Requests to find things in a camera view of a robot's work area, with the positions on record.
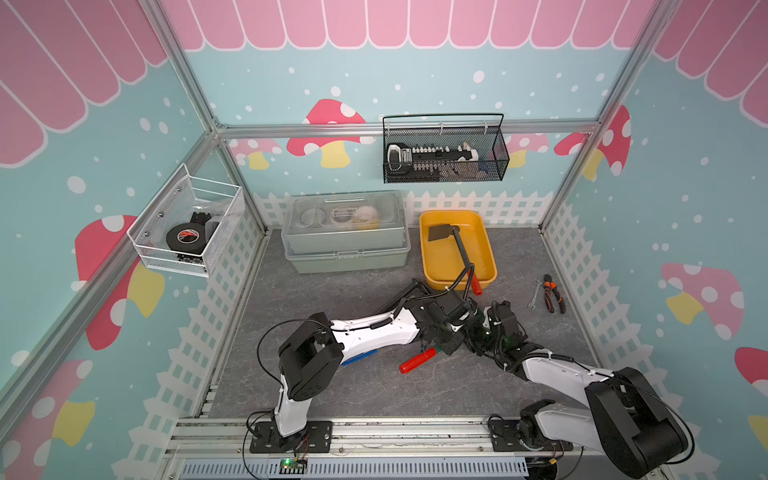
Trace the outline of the yellow plastic storage box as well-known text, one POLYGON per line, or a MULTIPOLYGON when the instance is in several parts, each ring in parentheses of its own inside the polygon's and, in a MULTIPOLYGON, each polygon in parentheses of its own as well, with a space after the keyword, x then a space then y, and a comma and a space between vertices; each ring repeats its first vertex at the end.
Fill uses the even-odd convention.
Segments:
POLYGON ((498 269, 483 219, 469 210, 430 210, 421 214, 421 256, 428 285, 437 290, 446 289, 465 267, 452 233, 446 238, 429 240, 430 228, 443 224, 459 228, 458 234, 468 259, 475 265, 479 286, 486 289, 497 279, 498 269))

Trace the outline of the black hoe red handle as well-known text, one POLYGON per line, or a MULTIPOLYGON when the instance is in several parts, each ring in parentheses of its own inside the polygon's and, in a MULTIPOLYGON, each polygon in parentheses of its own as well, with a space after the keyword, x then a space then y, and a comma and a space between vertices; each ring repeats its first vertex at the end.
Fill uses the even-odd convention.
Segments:
POLYGON ((469 255, 464 247, 460 236, 460 227, 452 224, 438 224, 429 227, 428 241, 433 242, 452 237, 456 243, 460 258, 464 264, 464 274, 466 278, 465 288, 470 288, 476 296, 483 294, 481 284, 475 276, 475 266, 470 261, 469 255))

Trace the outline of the green hoe red handle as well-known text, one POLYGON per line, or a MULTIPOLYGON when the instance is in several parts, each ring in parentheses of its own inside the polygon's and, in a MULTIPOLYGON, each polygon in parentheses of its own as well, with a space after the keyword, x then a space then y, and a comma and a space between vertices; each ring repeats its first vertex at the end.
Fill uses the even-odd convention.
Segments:
POLYGON ((426 349, 424 352, 415 355, 414 357, 408 359, 407 361, 403 362, 399 366, 399 371, 401 374, 406 375, 413 370, 419 368, 423 364, 427 363, 431 359, 433 359, 438 353, 440 352, 440 349, 437 347, 430 347, 426 349))

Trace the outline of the chrome tool blue handle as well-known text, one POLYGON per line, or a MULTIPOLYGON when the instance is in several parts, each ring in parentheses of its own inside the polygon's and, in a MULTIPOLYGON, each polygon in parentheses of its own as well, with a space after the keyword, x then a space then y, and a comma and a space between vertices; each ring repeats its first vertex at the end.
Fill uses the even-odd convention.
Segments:
POLYGON ((359 354, 359 355, 353 356, 353 357, 351 357, 351 358, 349 358, 349 359, 347 359, 347 360, 344 360, 344 361, 341 363, 341 366, 349 365, 349 364, 352 364, 352 363, 354 363, 354 362, 357 362, 357 361, 360 361, 360 360, 366 359, 366 358, 368 358, 368 357, 370 357, 370 356, 372 356, 372 355, 376 354, 377 352, 378 352, 378 350, 377 350, 377 349, 374 349, 374 350, 370 350, 370 351, 368 351, 368 352, 365 352, 365 353, 361 353, 361 354, 359 354))

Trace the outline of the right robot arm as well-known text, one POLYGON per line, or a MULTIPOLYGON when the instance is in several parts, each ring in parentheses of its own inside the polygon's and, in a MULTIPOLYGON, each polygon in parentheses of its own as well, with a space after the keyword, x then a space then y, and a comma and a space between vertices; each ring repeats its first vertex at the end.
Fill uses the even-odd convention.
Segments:
POLYGON ((477 312, 465 344, 503 372, 577 401, 568 407, 543 399, 522 408, 511 437, 525 449, 570 443, 602 453, 634 479, 693 456, 690 427, 640 371, 588 366, 529 341, 508 302, 477 312))

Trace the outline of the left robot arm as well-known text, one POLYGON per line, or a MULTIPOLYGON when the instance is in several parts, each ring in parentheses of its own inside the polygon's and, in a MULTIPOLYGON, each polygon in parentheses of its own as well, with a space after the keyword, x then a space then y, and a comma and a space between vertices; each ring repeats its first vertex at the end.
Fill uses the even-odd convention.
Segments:
POLYGON ((414 342, 451 354, 464 344, 470 327, 483 322, 472 298, 455 290, 433 293, 417 281, 367 317, 331 320, 320 312, 298 319, 277 350, 278 373, 271 378, 280 384, 278 402, 247 422, 243 450, 295 458, 328 453, 333 423, 310 421, 308 412, 343 363, 414 342))

